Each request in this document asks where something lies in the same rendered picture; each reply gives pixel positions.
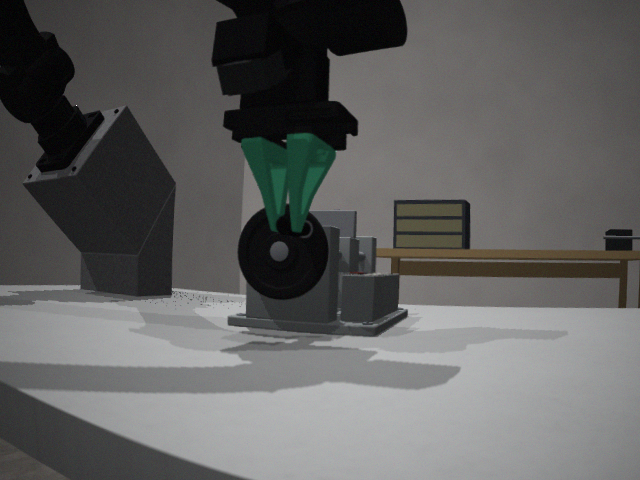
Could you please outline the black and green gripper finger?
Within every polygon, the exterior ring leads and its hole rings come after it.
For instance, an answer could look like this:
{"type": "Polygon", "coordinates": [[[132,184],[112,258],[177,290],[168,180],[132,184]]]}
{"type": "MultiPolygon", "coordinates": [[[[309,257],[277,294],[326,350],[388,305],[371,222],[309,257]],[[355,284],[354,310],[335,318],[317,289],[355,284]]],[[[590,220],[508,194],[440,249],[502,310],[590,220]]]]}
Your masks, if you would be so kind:
{"type": "Polygon", "coordinates": [[[287,150],[262,137],[242,139],[241,148],[260,189],[270,229],[278,232],[276,222],[285,215],[288,194],[287,150]]]}
{"type": "Polygon", "coordinates": [[[311,133],[287,134],[286,143],[291,229],[300,233],[336,151],[311,133]]]}

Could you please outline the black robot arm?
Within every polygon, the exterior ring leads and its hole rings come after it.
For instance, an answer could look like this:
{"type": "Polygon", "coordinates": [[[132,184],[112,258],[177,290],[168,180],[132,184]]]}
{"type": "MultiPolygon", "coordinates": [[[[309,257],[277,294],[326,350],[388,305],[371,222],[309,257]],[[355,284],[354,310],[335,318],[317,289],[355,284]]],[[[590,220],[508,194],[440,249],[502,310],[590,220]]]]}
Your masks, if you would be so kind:
{"type": "MultiPolygon", "coordinates": [[[[329,101],[327,48],[344,56],[407,39],[400,0],[216,1],[237,18],[217,22],[212,66],[222,94],[241,95],[240,109],[329,101]]],[[[46,152],[37,168],[66,169],[105,118],[71,107],[63,94],[73,62],[55,34],[37,30],[24,0],[0,0],[0,66],[1,102],[46,152]]]]}

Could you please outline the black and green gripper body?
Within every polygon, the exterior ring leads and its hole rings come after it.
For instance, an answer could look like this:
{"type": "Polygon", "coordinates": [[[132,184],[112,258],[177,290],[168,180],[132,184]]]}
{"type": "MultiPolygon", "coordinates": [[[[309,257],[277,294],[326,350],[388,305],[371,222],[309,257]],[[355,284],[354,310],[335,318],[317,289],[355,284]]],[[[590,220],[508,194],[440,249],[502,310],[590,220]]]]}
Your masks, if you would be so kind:
{"type": "Polygon", "coordinates": [[[232,131],[236,142],[262,137],[286,150],[287,143],[282,140],[287,140],[287,134],[314,134],[335,151],[346,150],[346,134],[358,135],[358,120],[338,101],[228,110],[224,112],[223,127],[232,131]]]}

